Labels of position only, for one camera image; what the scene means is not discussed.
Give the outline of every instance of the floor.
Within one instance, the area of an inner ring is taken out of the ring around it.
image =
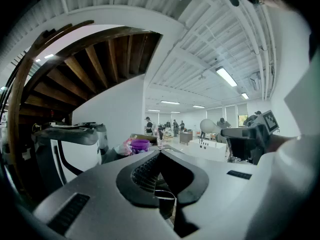
[[[193,140],[198,140],[199,138],[198,137],[193,137],[192,138]],[[192,156],[192,153],[190,152],[189,150],[189,146],[185,143],[180,143],[180,136],[179,134],[177,135],[177,137],[173,137],[171,138],[169,141],[164,141],[164,140],[158,140],[158,142],[161,142],[162,145],[170,145],[172,146],[173,148],[187,154],[187,155],[190,155]],[[239,161],[238,159],[236,159],[234,161],[236,164],[247,164],[247,165],[251,165],[251,163],[247,162],[247,161]]]

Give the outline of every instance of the wooden staircase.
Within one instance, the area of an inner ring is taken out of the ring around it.
[[[86,36],[42,65],[25,85],[19,124],[68,121],[94,96],[144,74],[161,35],[117,27]]]

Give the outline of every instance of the window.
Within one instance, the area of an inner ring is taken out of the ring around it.
[[[239,127],[243,127],[244,126],[244,121],[248,118],[247,114],[242,114],[242,115],[238,115],[238,126]]]

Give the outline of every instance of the ceiling light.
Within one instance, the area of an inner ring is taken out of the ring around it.
[[[44,56],[44,58],[45,59],[48,59],[48,58],[50,58],[50,57],[52,57],[53,56],[53,54],[49,54],[49,55],[47,55],[47,56]]]
[[[241,95],[242,95],[246,100],[249,99],[249,96],[248,96],[245,92],[241,93]]]
[[[162,103],[168,103],[168,104],[175,104],[175,105],[179,105],[180,103],[179,102],[171,102],[171,101],[164,101],[164,100],[161,100]]]
[[[229,73],[221,66],[215,70],[224,80],[228,82],[232,87],[237,86],[235,80],[229,75]]]

